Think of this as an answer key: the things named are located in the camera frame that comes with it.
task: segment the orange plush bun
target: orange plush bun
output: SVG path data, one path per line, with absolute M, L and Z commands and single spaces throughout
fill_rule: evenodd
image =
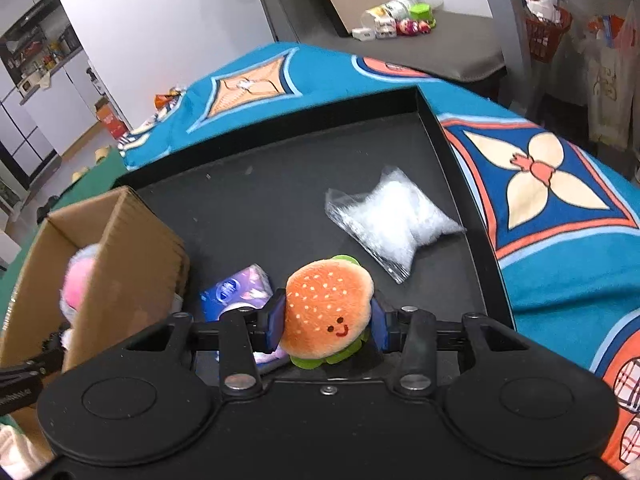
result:
M 280 347 L 299 359 L 322 359 L 347 348 L 371 318 L 373 280 L 345 260 L 320 260 L 287 281 Z

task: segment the blue logo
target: blue logo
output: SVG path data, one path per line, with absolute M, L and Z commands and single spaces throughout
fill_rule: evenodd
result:
M 238 282 L 238 280 L 229 278 L 216 287 L 216 299 L 220 303 L 226 305 L 239 288 L 240 283 Z

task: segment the screw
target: screw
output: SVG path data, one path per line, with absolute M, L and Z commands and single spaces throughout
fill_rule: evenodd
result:
M 422 374 L 407 374 L 400 378 L 400 386 L 405 390 L 418 392 L 420 390 L 426 390 L 431 386 L 431 379 Z
M 248 390 L 255 384 L 255 377 L 249 374 L 233 374 L 225 379 L 225 386 L 232 390 Z
M 322 388 L 320 388 L 320 393 L 323 395 L 335 395 L 336 393 L 338 393 L 338 386 L 323 386 Z

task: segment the plaid pattern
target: plaid pattern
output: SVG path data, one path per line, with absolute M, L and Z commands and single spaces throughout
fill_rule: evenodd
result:
M 640 358 L 634 358 L 620 368 L 613 392 L 618 404 L 628 412 L 640 412 Z
M 636 416 L 626 427 L 620 442 L 620 460 L 631 464 L 640 456 L 640 418 Z

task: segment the kitchen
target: kitchen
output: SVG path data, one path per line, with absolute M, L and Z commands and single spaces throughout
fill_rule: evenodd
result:
M 0 0 L 0 35 L 0 180 L 23 201 L 42 170 L 94 129 L 100 85 L 60 0 Z M 0 187 L 7 206 L 15 196 Z

